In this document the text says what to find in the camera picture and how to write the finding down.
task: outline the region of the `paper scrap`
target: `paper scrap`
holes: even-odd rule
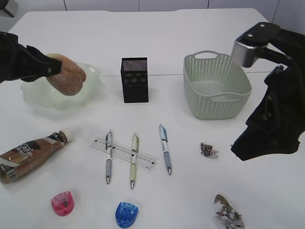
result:
[[[216,214],[227,229],[245,229],[242,215],[238,214],[222,195],[218,194],[214,203],[222,205],[221,211],[217,211]]]
[[[212,159],[217,159],[218,158],[218,151],[213,149],[213,146],[207,145],[204,142],[200,143],[200,148],[201,148],[201,154],[212,158]]]

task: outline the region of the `blue pen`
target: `blue pen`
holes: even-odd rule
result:
[[[167,171],[169,175],[172,174],[172,164],[171,164],[171,159],[170,159],[170,154],[168,152],[168,147],[167,147],[167,135],[166,135],[166,130],[162,126],[162,124],[159,125],[159,131],[160,131],[160,137],[161,137],[161,143],[162,143],[162,150],[164,154],[164,160],[165,160],[165,165],[167,168]]]

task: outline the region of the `blue pencil sharpener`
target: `blue pencil sharpener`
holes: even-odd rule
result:
[[[138,211],[139,209],[137,206],[130,203],[121,202],[115,212],[116,222],[119,227],[130,227],[134,223],[135,218],[137,218]]]

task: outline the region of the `ballpoint pen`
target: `ballpoint pen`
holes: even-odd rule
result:
[[[107,161],[106,161],[106,181],[107,184],[110,183],[111,179],[111,170],[112,170],[112,131],[109,130],[106,135],[106,150],[107,150]]]
[[[160,137],[161,137],[161,143],[162,143],[162,150],[164,154],[164,160],[165,160],[165,165],[167,168],[167,171],[169,175],[172,174],[172,164],[171,164],[171,159],[170,159],[170,154],[168,152],[168,147],[167,147],[167,135],[166,135],[166,130],[162,126],[162,124],[159,125],[159,131],[160,131]]]
[[[136,133],[132,136],[132,154],[130,167],[130,187],[133,189],[137,177],[137,153],[139,152],[139,138]]]

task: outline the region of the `pen tip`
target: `pen tip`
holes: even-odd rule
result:
[[[130,187],[133,189],[133,186],[134,186],[134,180],[131,180],[130,181]]]

